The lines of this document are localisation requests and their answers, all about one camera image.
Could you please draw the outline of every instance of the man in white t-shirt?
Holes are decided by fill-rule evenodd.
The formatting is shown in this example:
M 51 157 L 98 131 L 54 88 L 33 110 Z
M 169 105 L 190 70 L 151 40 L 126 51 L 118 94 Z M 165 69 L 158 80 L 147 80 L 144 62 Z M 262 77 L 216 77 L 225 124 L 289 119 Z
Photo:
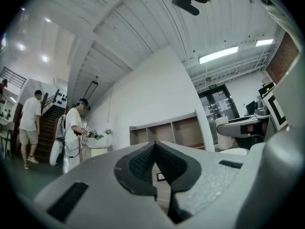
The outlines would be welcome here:
M 89 109 L 86 99 L 80 99 L 66 116 L 66 135 L 65 135 L 65 156 L 64 172 L 68 172 L 80 164 L 81 140 L 78 136 L 85 135 L 87 132 L 82 129 L 81 115 L 86 115 Z
M 42 96 L 41 90 L 35 92 L 34 97 L 25 101 L 22 109 L 22 118 L 20 122 L 20 142 L 21 142 L 21 154 L 24 161 L 24 168 L 29 169 L 28 161 L 35 164 L 38 161 L 34 157 L 34 153 L 38 144 L 38 136 L 40 133 L 40 116 L 41 116 L 41 104 L 40 99 Z M 27 144 L 31 144 L 30 156 L 27 158 Z

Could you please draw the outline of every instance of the sneaker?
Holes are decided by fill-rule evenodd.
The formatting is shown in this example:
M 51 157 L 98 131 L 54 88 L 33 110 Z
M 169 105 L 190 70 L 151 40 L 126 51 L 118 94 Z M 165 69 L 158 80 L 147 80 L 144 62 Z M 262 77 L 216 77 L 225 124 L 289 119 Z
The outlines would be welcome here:
M 39 163 L 39 162 L 35 159 L 34 156 L 32 156 L 32 157 L 29 156 L 29 157 L 28 157 L 28 160 L 31 161 L 32 163 L 35 163 L 35 164 L 38 164 L 38 163 Z

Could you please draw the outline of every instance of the white shirt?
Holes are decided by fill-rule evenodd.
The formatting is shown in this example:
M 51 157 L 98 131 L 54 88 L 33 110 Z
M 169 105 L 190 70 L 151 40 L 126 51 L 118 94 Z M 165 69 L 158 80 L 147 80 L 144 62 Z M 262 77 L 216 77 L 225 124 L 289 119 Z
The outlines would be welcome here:
M 78 126 L 81 128 L 81 116 L 78 113 L 78 111 L 76 110 L 76 108 L 72 108 L 70 109 L 70 111 L 67 113 L 66 116 L 66 136 L 65 136 L 65 141 L 66 142 L 73 142 L 75 141 L 77 138 L 76 134 L 74 133 L 74 131 L 71 129 L 71 126 Z
M 20 129 L 25 131 L 36 131 L 36 116 L 41 115 L 41 104 L 36 97 L 31 97 L 27 101 L 22 109 L 22 118 L 20 122 Z

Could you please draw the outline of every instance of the black vent slot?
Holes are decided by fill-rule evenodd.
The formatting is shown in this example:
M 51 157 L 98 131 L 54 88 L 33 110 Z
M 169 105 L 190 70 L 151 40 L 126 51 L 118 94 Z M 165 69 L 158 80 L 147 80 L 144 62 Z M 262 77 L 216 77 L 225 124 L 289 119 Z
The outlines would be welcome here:
M 89 186 L 83 182 L 75 182 L 62 197 L 52 205 L 47 213 L 59 221 L 64 221 L 79 202 Z

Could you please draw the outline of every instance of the exit sign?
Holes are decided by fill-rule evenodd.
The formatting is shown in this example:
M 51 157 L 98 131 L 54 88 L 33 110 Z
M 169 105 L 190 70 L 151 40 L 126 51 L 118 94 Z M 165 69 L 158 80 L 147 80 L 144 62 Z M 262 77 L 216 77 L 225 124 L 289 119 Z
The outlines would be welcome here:
M 217 87 L 216 84 L 209 86 L 210 89 L 213 89 L 213 88 L 216 88 L 216 87 Z

